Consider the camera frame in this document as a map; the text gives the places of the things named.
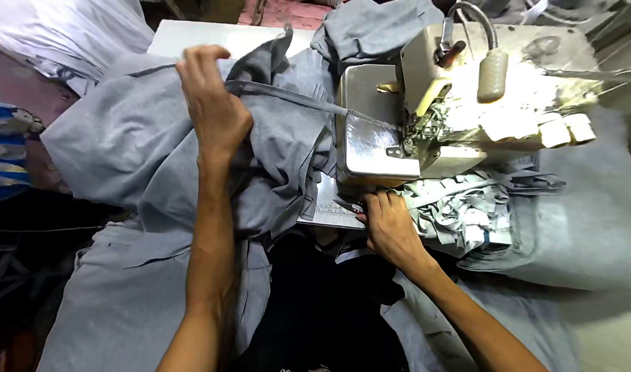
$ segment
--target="forearm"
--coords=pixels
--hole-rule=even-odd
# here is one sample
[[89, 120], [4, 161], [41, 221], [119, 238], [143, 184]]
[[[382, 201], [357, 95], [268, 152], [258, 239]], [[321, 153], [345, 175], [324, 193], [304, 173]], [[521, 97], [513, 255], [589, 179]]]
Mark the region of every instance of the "forearm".
[[233, 218], [225, 171], [200, 167], [198, 206], [187, 269], [186, 312], [220, 316], [233, 287]]
[[187, 267], [185, 316], [158, 371], [215, 371], [235, 257], [226, 172], [199, 172], [196, 223]]
[[405, 273], [456, 328], [477, 364], [487, 371], [547, 371], [497, 319], [474, 302], [427, 254]]

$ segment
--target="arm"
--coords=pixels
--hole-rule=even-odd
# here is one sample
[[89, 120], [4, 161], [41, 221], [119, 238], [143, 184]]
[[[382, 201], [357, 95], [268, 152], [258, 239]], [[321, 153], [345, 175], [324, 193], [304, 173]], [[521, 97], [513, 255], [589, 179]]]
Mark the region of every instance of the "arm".
[[224, 313], [234, 290], [233, 218], [226, 178], [254, 120], [224, 87], [219, 46], [187, 49], [175, 66], [198, 138], [198, 204], [187, 267], [185, 316], [158, 371], [215, 371]]
[[433, 300], [456, 328], [479, 367], [493, 372], [547, 369], [493, 316], [443, 272], [421, 244], [405, 206], [393, 192], [365, 197], [369, 215], [358, 218], [369, 228], [369, 248], [400, 269]]

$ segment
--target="black fabric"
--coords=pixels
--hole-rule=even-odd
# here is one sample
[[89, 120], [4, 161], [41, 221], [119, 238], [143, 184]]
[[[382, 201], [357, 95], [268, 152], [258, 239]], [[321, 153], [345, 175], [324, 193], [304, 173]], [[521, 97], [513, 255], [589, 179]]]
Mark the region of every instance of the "black fabric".
[[268, 253], [267, 308], [245, 352], [229, 371], [409, 371], [380, 304], [404, 297], [395, 269], [379, 256], [337, 265], [296, 235]]

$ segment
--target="right hand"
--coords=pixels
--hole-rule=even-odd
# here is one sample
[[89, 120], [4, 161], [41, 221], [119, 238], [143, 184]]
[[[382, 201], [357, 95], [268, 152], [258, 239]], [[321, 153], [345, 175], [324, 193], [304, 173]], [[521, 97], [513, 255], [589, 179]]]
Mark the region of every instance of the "right hand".
[[407, 275], [422, 265], [437, 265], [426, 252], [412, 224], [405, 199], [393, 191], [364, 196], [367, 215], [357, 215], [369, 232], [367, 244], [375, 253]]

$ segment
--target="sewing machine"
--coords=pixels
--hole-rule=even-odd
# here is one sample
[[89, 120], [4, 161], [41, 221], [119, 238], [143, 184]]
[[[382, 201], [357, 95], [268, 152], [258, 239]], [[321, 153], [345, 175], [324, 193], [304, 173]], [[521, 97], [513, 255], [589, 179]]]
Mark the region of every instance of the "sewing machine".
[[595, 138], [585, 113], [601, 81], [553, 75], [598, 70], [582, 32], [452, 15], [419, 32], [395, 65], [344, 72], [338, 104], [376, 121], [337, 117], [340, 183], [452, 177]]

